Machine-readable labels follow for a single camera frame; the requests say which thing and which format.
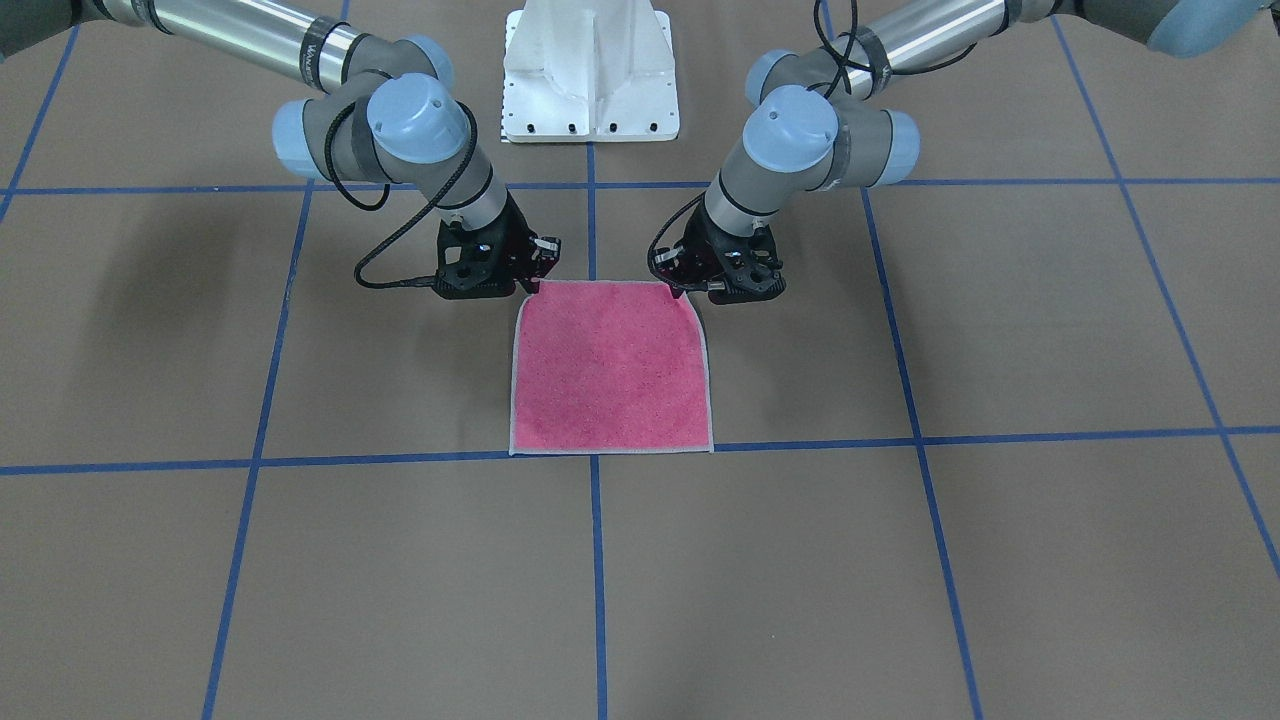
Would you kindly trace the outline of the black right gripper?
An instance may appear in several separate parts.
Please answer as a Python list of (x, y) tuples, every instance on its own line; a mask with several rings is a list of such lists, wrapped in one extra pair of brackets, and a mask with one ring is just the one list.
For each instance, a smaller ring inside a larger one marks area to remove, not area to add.
[(448, 300), (503, 299), (517, 287), (538, 293), (561, 250), (562, 241), (536, 236), (507, 196), (500, 214), (479, 229), (467, 231), (457, 222), (439, 224), (436, 295)]

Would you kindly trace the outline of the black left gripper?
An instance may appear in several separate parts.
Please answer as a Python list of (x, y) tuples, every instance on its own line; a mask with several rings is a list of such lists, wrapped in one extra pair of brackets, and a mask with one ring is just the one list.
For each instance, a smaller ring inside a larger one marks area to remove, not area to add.
[(680, 300), (705, 292), (714, 304), (749, 304), (777, 299), (786, 290), (774, 236), (768, 225), (749, 236), (721, 229), (708, 215), (695, 215), (667, 249), (650, 249), (650, 274)]

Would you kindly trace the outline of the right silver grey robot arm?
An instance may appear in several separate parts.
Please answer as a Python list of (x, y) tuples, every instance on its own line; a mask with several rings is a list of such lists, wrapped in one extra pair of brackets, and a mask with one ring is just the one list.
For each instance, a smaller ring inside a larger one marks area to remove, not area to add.
[[(352, 183), (379, 184), (379, 200), (349, 200), (364, 211), (381, 209), (397, 184), (426, 200), (356, 263), (365, 288), (502, 299), (536, 293), (559, 260), (558, 238), (530, 228), (483, 151), (474, 113), (453, 97), (453, 64), (429, 37), (392, 42), (282, 1), (5, 1), (1, 18), (4, 56), (110, 20), (214, 47), (315, 90), (274, 115), (271, 142), (287, 170), (330, 181), (344, 199)], [(369, 265), (431, 211), (440, 218), (436, 270), (369, 279)]]

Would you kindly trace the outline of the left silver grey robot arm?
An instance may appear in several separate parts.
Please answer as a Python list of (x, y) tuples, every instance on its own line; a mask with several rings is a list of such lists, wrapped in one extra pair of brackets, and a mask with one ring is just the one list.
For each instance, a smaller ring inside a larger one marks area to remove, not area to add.
[(817, 49), (774, 50), (748, 72), (751, 114), (671, 246), (654, 240), (649, 272), (675, 299), (760, 302), (785, 291), (771, 222), (795, 195), (896, 184), (914, 170), (920, 132), (870, 99), (893, 81), (942, 70), (1019, 23), (1070, 15), (1174, 58), (1222, 45), (1275, 1), (913, 1)]

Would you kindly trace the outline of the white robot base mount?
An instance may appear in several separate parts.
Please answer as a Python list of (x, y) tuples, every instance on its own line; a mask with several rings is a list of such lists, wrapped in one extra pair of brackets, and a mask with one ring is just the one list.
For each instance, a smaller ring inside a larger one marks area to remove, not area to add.
[(672, 22), (649, 1), (527, 1), (504, 22), (500, 137), (637, 143), (678, 137)]

